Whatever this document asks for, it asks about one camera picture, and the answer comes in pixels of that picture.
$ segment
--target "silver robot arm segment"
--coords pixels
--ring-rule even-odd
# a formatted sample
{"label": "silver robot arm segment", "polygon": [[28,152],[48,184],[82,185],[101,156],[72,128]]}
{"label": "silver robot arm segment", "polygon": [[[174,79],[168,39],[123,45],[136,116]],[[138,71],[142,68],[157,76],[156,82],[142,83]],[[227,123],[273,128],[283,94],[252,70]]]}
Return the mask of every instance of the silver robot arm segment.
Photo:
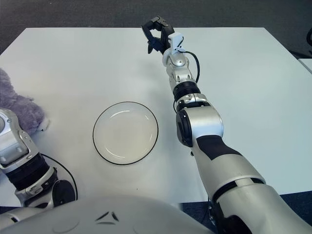
{"label": "silver robot arm segment", "polygon": [[[160,18],[160,21],[163,27],[167,27],[164,25],[168,24],[163,23],[165,20]],[[183,145],[192,149],[213,205],[212,214],[218,232],[312,233],[312,227],[266,185],[265,179],[250,162],[223,142],[221,117],[200,92],[189,70],[183,40],[180,33],[172,32],[168,36],[170,47],[163,44],[165,48],[160,51],[164,51],[162,61],[174,94],[177,136]]]}
{"label": "silver robot arm segment", "polygon": [[[30,136],[20,128],[16,114],[0,109],[0,170],[16,187],[15,195],[23,207],[51,209],[75,199],[68,181],[58,180]],[[66,199],[59,196],[66,191]]]}

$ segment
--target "black joint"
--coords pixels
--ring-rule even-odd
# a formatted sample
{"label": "black joint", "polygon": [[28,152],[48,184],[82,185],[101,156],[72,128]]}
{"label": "black joint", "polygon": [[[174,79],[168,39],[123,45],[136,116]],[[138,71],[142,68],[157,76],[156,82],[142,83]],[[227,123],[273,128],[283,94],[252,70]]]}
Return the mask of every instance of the black joint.
{"label": "black joint", "polygon": [[178,84],[174,88],[173,93],[175,101],[177,102],[181,97],[186,96],[188,94],[200,94],[200,90],[195,82],[185,81]]}
{"label": "black joint", "polygon": [[191,123],[185,110],[181,110],[176,114],[176,134],[183,145],[193,146]]}
{"label": "black joint", "polygon": [[28,162],[6,174],[18,191],[23,190],[39,180],[49,169],[40,153]]}
{"label": "black joint", "polygon": [[195,101],[191,103],[185,103],[184,100],[181,100],[178,102],[176,106],[176,111],[180,111],[183,108],[192,108],[192,107],[200,107],[200,106],[210,106],[210,104],[205,101]]}

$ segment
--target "black band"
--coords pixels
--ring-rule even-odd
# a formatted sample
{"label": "black band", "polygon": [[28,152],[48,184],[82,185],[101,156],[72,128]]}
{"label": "black band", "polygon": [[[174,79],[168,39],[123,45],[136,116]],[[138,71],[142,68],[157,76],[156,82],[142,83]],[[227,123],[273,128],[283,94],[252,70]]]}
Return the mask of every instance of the black band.
{"label": "black band", "polygon": [[241,155],[238,151],[228,147],[220,136],[201,136],[196,141],[201,151],[211,160],[221,155]]}
{"label": "black band", "polygon": [[23,190],[39,180],[49,169],[40,153],[17,169],[6,174],[17,190]]}
{"label": "black band", "polygon": [[174,97],[175,101],[178,101],[181,97],[188,95],[188,94],[200,94],[200,90],[197,87],[197,84],[192,81],[185,81],[178,84],[174,88]]}

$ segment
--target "plush fur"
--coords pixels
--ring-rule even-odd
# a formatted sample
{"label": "plush fur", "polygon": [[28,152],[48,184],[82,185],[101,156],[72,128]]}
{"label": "plush fur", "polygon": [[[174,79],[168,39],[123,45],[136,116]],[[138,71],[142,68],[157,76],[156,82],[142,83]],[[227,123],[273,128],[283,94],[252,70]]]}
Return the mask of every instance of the plush fur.
{"label": "plush fur", "polygon": [[13,111],[19,118],[20,127],[28,134],[43,131],[49,120],[44,112],[33,102],[33,99],[18,95],[11,84],[7,73],[0,68],[0,108]]}

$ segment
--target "plate rim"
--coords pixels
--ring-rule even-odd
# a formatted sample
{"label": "plate rim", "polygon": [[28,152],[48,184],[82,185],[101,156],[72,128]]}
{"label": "plate rim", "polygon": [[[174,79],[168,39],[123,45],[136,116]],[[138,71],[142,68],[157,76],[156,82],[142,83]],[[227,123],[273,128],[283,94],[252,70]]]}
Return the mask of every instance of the plate rim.
{"label": "plate rim", "polygon": [[[97,122],[98,122],[98,119],[101,117],[101,115],[102,115],[105,111],[107,111],[109,108],[111,108],[111,107],[113,107],[113,106],[115,106],[115,105],[122,104],[122,103],[135,103],[135,104],[139,104],[139,105],[145,107],[147,110],[149,110],[149,111],[152,113],[152,115],[154,116],[154,119],[155,119],[155,121],[156,121],[157,136],[156,136],[156,139],[155,139],[155,142],[154,142],[152,148],[150,149],[150,151],[149,151],[144,157],[140,158],[139,160],[137,160],[137,161],[135,161],[135,162],[122,163],[122,164],[120,164],[120,163],[111,162],[110,160],[108,160],[108,159],[106,159],[104,156],[102,156],[102,154],[98,151],[97,146],[96,146],[96,143],[95,143],[95,141],[94,141],[94,130],[95,130],[96,124],[97,124]],[[94,126],[93,126],[92,141],[93,141],[93,145],[94,145],[94,147],[95,147],[97,153],[98,153],[103,159],[105,159],[106,161],[108,161],[108,162],[110,162],[110,163],[112,163],[112,164],[114,164],[114,165],[124,166],[124,165],[131,165],[131,164],[134,164],[134,163],[139,162],[139,161],[141,161],[142,159],[144,159],[144,158],[152,151],[152,149],[155,147],[156,142],[157,142],[157,140],[158,140],[158,132],[159,132],[158,121],[157,121],[156,116],[154,115],[154,113],[150,110],[150,108],[148,108],[147,106],[145,106],[145,105],[143,105],[143,104],[141,104],[141,103],[135,102],[135,101],[122,101],[122,102],[118,102],[118,103],[115,103],[114,105],[111,105],[111,106],[107,107],[107,108],[97,117],[97,119],[96,119],[96,121],[95,121],[95,123],[94,123]]]}

